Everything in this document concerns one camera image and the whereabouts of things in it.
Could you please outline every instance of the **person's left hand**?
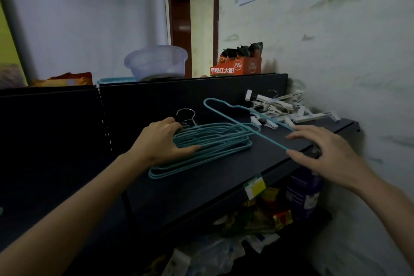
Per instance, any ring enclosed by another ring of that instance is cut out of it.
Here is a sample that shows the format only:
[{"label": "person's left hand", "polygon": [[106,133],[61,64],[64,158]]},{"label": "person's left hand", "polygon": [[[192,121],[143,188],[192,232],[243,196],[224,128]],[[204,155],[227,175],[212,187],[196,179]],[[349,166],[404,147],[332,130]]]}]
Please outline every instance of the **person's left hand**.
[{"label": "person's left hand", "polygon": [[173,142],[174,133],[182,128],[173,117],[153,122],[142,129],[140,136],[128,151],[128,155],[144,160],[149,166],[159,165],[194,154],[200,146],[178,148]]}]

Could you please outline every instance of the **circular logo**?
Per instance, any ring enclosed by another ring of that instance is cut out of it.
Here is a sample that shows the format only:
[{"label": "circular logo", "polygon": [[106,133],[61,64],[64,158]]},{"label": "circular logo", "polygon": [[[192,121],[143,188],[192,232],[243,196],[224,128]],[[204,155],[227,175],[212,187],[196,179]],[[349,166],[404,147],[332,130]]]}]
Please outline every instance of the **circular logo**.
[{"label": "circular logo", "polygon": [[252,59],[249,64],[249,72],[255,73],[256,72],[256,60]]},{"label": "circular logo", "polygon": [[240,62],[240,60],[236,60],[236,61],[234,62],[233,67],[234,67],[234,69],[235,69],[236,71],[239,71],[239,70],[241,69],[241,62]]}]

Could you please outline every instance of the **forearm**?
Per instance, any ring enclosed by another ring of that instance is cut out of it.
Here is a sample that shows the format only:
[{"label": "forearm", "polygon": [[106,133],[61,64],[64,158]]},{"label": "forearm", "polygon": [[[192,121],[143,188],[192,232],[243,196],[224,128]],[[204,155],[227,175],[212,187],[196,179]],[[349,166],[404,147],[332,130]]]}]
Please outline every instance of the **forearm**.
[{"label": "forearm", "polygon": [[414,204],[402,190],[377,176],[363,180],[356,193],[375,212],[414,270]]},{"label": "forearm", "polygon": [[4,250],[0,275],[63,274],[113,201],[139,174],[131,170],[148,167],[144,160],[132,163],[128,155],[118,157]]}]

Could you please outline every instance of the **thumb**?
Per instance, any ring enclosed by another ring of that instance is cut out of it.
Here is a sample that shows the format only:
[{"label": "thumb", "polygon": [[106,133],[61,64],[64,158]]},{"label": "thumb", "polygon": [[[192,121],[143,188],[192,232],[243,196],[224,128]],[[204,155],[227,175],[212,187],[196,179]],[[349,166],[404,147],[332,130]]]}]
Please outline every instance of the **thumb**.
[{"label": "thumb", "polygon": [[177,158],[185,157],[185,156],[191,156],[192,154],[194,154],[199,149],[200,149],[200,145],[192,145],[192,146],[185,147],[185,148],[177,148],[175,156]]},{"label": "thumb", "polygon": [[310,158],[308,156],[306,156],[303,153],[294,151],[294,150],[287,150],[286,151],[287,155],[290,156],[290,158],[292,158],[295,162],[297,162],[298,164],[301,164],[302,166],[305,166],[309,169],[312,169],[315,171],[317,171],[317,164],[318,164],[318,160],[314,159],[314,158]]}]

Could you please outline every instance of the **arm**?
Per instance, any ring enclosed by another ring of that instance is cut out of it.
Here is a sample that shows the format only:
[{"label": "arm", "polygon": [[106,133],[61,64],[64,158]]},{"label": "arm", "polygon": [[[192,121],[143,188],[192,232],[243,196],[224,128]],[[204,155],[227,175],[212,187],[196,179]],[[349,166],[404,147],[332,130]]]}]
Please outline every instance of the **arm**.
[{"label": "arm", "polygon": [[152,165],[193,154],[177,148],[172,117],[144,128],[132,148],[0,254],[0,275],[61,275],[112,202]]},{"label": "arm", "polygon": [[288,150],[297,163],[357,194],[380,218],[414,270],[414,204],[397,187],[378,177],[339,135],[325,128],[296,126],[287,138],[307,138],[322,150],[318,159]]}]

